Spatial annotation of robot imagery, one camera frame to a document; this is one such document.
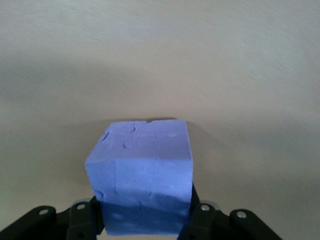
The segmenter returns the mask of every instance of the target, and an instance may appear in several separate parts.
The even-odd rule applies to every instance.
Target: bolt
[[[86,205],[80,204],[80,205],[78,205],[78,206],[76,207],[76,209],[81,210],[81,209],[84,209],[85,207],[86,207]]]
[[[246,219],[247,218],[247,214],[245,214],[243,211],[238,211],[236,213],[236,215],[241,219]]]
[[[207,204],[202,204],[202,205],[201,205],[201,210],[202,210],[202,211],[209,211],[209,210],[210,210],[210,207],[209,207]]]
[[[43,210],[41,210],[41,211],[39,212],[39,215],[45,215],[45,214],[47,214],[48,212],[49,212],[48,209],[43,209]]]

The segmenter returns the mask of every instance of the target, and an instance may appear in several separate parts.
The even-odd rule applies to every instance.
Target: blue foam block
[[[85,166],[108,235],[177,236],[188,221],[193,160],[184,120],[114,122]]]

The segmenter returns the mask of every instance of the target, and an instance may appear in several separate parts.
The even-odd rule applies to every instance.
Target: cube front face
[[[193,161],[184,120],[112,123],[86,161],[109,235],[179,234]]]

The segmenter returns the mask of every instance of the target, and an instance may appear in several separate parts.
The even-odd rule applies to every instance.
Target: cube side face
[[[113,123],[88,157],[109,235],[176,236],[188,221],[192,155],[185,121],[171,121]]]

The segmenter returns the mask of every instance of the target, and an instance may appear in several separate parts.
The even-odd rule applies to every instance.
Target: cube top face
[[[114,122],[105,130],[86,164],[129,159],[190,159],[184,120]]]

